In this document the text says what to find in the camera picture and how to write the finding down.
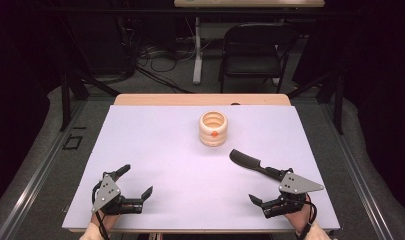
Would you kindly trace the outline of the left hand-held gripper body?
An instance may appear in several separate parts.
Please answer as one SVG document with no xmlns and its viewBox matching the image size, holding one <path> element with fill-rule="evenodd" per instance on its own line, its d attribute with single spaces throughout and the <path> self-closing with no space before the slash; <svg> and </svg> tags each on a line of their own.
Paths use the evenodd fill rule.
<svg viewBox="0 0 405 240">
<path fill-rule="evenodd" d="M 127 199 L 116 181 L 123 175 L 123 172 L 110 172 L 103 175 L 102 180 L 94 187 L 92 195 L 92 213 L 99 211 L 105 215 L 141 214 L 143 210 L 143 199 Z"/>
</svg>

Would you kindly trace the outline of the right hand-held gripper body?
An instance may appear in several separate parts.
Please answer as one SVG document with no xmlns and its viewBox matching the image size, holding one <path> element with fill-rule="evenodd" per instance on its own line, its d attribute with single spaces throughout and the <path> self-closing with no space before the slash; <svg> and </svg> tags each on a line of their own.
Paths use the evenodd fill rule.
<svg viewBox="0 0 405 240">
<path fill-rule="evenodd" d="M 300 211 L 309 192 L 321 191 L 324 186 L 302 176 L 288 172 L 279 184 L 277 199 L 261 204 L 264 216 L 271 218 Z"/>
</svg>

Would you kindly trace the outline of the black comb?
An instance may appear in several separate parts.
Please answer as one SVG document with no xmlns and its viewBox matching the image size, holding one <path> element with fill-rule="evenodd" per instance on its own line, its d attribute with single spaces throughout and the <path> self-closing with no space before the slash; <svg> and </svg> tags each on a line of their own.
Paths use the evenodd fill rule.
<svg viewBox="0 0 405 240">
<path fill-rule="evenodd" d="M 237 165 L 260 172 L 265 175 L 272 175 L 273 172 L 269 168 L 263 168 L 260 165 L 260 160 L 249 155 L 246 155 L 236 149 L 233 149 L 230 154 L 229 158 L 236 163 Z"/>
</svg>

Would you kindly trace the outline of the cream ribbed holder cup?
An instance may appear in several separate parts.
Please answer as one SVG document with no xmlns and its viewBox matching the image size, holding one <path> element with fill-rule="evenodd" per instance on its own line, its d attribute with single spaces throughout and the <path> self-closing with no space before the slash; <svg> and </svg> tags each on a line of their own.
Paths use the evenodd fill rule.
<svg viewBox="0 0 405 240">
<path fill-rule="evenodd" d="M 199 139 L 210 147 L 222 145 L 228 136 L 228 119 L 218 111 L 208 111 L 199 119 Z"/>
</svg>

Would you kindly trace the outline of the person's left hand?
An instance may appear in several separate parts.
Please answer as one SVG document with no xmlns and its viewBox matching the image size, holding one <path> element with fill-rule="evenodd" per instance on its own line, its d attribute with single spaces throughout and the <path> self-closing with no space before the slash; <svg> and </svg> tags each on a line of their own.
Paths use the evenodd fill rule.
<svg viewBox="0 0 405 240">
<path fill-rule="evenodd" d="M 105 215 L 103 212 L 98 211 L 91 216 L 90 222 L 95 224 L 97 227 L 103 225 L 104 229 L 107 232 L 110 232 L 118 219 L 119 215 Z"/>
</svg>

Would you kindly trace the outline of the person's right hand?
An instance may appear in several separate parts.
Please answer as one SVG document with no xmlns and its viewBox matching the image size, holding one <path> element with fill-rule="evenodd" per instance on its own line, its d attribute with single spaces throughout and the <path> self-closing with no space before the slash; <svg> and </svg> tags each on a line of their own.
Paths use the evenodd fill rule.
<svg viewBox="0 0 405 240">
<path fill-rule="evenodd" d="M 285 218 L 294 227 L 297 234 L 301 234 L 311 217 L 311 206 L 305 204 L 300 211 L 285 214 Z"/>
</svg>

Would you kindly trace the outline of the black metal stand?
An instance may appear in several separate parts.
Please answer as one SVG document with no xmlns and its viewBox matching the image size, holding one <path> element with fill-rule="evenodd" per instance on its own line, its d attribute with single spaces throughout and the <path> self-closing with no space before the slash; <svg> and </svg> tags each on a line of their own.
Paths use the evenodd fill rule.
<svg viewBox="0 0 405 240">
<path fill-rule="evenodd" d="M 321 84 L 320 90 L 316 96 L 318 103 L 328 103 L 331 97 L 334 97 L 333 107 L 333 125 L 337 132 L 342 135 L 342 110 L 344 97 L 344 74 L 339 72 L 328 72 L 296 90 L 287 94 L 289 99 L 293 99 L 300 94 L 308 91 L 317 84 Z"/>
<path fill-rule="evenodd" d="M 81 70 L 73 70 L 71 73 L 65 73 L 61 80 L 61 99 L 62 99 L 62 125 L 60 130 L 64 131 L 71 122 L 71 99 L 70 93 L 79 100 L 86 101 L 89 97 L 89 92 L 85 84 L 89 83 L 98 89 L 108 93 L 113 97 L 117 97 L 120 92 L 107 86 L 101 81 L 93 78 L 91 75 L 84 73 Z"/>
</svg>

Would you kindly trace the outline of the black folding chair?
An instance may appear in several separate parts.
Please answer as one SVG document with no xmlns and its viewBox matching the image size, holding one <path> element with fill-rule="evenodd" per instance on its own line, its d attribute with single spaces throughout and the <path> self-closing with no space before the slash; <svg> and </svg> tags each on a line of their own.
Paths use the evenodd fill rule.
<svg viewBox="0 0 405 240">
<path fill-rule="evenodd" d="M 224 91 L 225 78 L 277 80 L 282 87 L 289 51 L 299 38 L 288 23 L 243 23 L 224 36 L 218 81 Z"/>
</svg>

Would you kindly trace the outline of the white desk leg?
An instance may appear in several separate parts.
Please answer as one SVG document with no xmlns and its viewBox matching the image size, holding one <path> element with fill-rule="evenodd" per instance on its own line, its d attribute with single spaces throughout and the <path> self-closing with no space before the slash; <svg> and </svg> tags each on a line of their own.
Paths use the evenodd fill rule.
<svg viewBox="0 0 405 240">
<path fill-rule="evenodd" d="M 195 62 L 193 72 L 193 83 L 199 85 L 202 76 L 202 53 L 201 53 L 201 30 L 200 19 L 195 18 Z"/>
</svg>

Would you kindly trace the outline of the white desk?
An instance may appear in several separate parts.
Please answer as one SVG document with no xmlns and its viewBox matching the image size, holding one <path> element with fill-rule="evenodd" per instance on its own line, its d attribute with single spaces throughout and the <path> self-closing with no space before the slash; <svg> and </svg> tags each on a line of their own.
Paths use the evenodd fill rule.
<svg viewBox="0 0 405 240">
<path fill-rule="evenodd" d="M 174 0 L 176 7 L 323 7 L 325 0 Z"/>
</svg>

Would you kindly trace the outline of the aluminium floor rail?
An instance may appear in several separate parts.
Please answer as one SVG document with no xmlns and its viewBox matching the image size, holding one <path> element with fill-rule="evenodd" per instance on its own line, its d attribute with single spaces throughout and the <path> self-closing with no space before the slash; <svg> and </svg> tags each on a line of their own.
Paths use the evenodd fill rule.
<svg viewBox="0 0 405 240">
<path fill-rule="evenodd" d="M 320 109 L 334 134 L 336 141 L 344 155 L 344 163 L 348 174 L 355 186 L 357 194 L 362 202 L 364 210 L 370 223 L 378 237 L 378 240 L 394 240 L 394 237 L 386 223 L 382 212 L 380 211 L 376 200 L 374 199 L 370 188 L 359 168 L 356 159 L 350 150 L 350 147 L 344 135 L 341 135 L 334 125 L 333 111 L 328 104 L 320 104 Z"/>
<path fill-rule="evenodd" d="M 54 166 L 72 124 L 85 106 L 86 101 L 75 102 L 71 119 L 61 130 L 61 105 L 55 100 L 51 102 L 43 127 L 0 199 L 0 240 L 13 239 Z"/>
</svg>

